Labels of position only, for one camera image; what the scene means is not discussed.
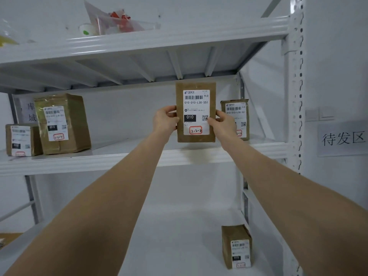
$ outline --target shelf upright post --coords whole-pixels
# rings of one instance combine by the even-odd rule
[[[290,0],[290,27],[288,36],[282,41],[284,55],[285,135],[287,137],[287,166],[303,174],[304,150],[304,93],[306,77],[306,0]],[[283,271],[286,276],[302,276],[302,268],[286,242],[283,242]]]
[[[16,102],[16,99],[14,98],[13,94],[8,94],[8,97],[9,97],[10,108],[12,110],[11,112],[13,115],[14,124],[19,124],[22,118],[20,105],[19,103],[17,103],[18,101]],[[36,181],[33,175],[31,176],[25,175],[24,179],[25,179],[25,183],[26,183],[26,187],[28,191],[28,196],[30,198],[30,202],[34,201],[34,203],[30,205],[32,209],[34,223],[38,224],[39,222],[42,222],[43,215],[42,215],[41,203],[40,203],[40,199],[38,195]]]

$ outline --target brown cardboard parcel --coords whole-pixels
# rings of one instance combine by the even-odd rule
[[[194,114],[185,114],[184,112],[184,106],[189,106],[192,104],[184,104],[184,102],[200,102],[199,100],[195,99],[184,99],[184,92],[191,91],[191,90],[209,90],[209,113],[208,113],[208,107],[206,109],[207,114],[209,115],[207,117],[216,118],[216,83],[176,83],[176,112],[177,116],[180,118],[177,127],[178,127],[178,142],[215,142],[216,137],[214,135],[214,128],[212,126],[209,126],[207,121],[205,120],[206,117],[203,117],[202,115],[198,115],[197,124],[193,123],[192,127],[184,127],[184,122],[187,120],[185,116],[189,117],[195,117]]]
[[[221,226],[222,255],[228,269],[252,266],[252,237],[245,225]]]
[[[38,124],[7,124],[5,125],[5,134],[8,156],[37,156],[42,154]]]
[[[238,137],[242,140],[249,140],[248,99],[221,101],[221,111],[235,118],[237,126],[236,134]]]
[[[91,148],[81,96],[56,94],[34,102],[44,154],[74,153]]]

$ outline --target metal rack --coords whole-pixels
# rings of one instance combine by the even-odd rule
[[[182,79],[216,81],[227,77],[237,80],[240,97],[244,98],[249,95],[249,77],[240,69],[267,42],[282,40],[285,97],[288,99],[285,108],[287,141],[273,141],[267,118],[262,112],[256,112],[266,138],[251,140],[251,145],[272,159],[285,159],[289,168],[302,174],[305,0],[291,0],[290,16],[268,18],[279,1],[273,0],[261,19],[246,24],[224,23],[216,27],[188,27],[181,31],[155,30],[71,39],[48,45],[15,46],[13,51],[0,53],[0,92],[10,94],[15,123],[22,122],[19,100],[26,96],[44,95],[45,92],[114,91],[168,85]],[[193,65],[186,59],[191,56],[199,57],[200,64]],[[126,67],[118,66],[116,62],[121,60],[126,62]],[[152,61],[160,62],[159,66]],[[0,176],[24,175],[30,196],[29,203],[0,217],[0,221],[29,206],[32,207],[35,224],[43,220],[34,174],[51,173],[51,165],[58,167],[53,173],[108,170],[137,143],[138,140],[99,144],[92,150],[75,154],[41,155],[27,159],[0,155]],[[218,144],[195,144],[190,149],[183,148],[175,139],[170,141],[158,166],[232,161]],[[255,199],[250,195],[249,201]],[[279,238],[284,248],[284,275],[302,275],[289,247],[282,237]]]

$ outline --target finger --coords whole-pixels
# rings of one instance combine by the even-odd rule
[[[216,126],[216,120],[215,119],[213,119],[213,118],[211,118],[211,117],[208,117],[208,119],[207,119],[207,122],[208,122],[208,124],[210,125],[210,126]]]
[[[216,109],[216,115],[220,117],[222,120],[224,120],[227,116],[227,114],[221,110]]]
[[[169,117],[176,117],[176,112],[170,112],[170,113],[167,113],[167,116]]]
[[[159,110],[162,110],[162,111],[165,111],[166,113],[169,113],[171,111],[176,110],[176,106],[165,106],[165,107],[163,107],[163,108],[161,108]]]

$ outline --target paper sign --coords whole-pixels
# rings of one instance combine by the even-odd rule
[[[35,103],[32,97],[20,99],[22,108],[22,123],[37,123]]]
[[[318,156],[368,154],[368,121],[318,125]]]

